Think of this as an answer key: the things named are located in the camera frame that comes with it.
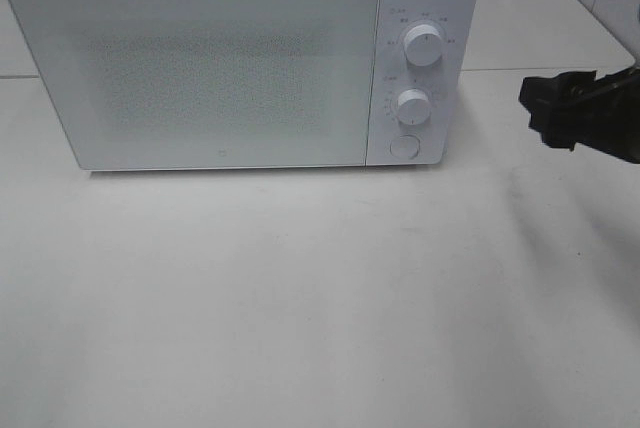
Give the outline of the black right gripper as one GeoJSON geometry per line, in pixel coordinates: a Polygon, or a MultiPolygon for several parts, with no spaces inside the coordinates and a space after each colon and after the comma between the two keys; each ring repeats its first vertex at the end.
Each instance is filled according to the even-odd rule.
{"type": "Polygon", "coordinates": [[[599,80],[597,98],[574,100],[595,80],[596,71],[525,77],[518,101],[530,113],[529,127],[550,148],[572,151],[580,144],[637,164],[639,68],[607,74],[599,80]]]}

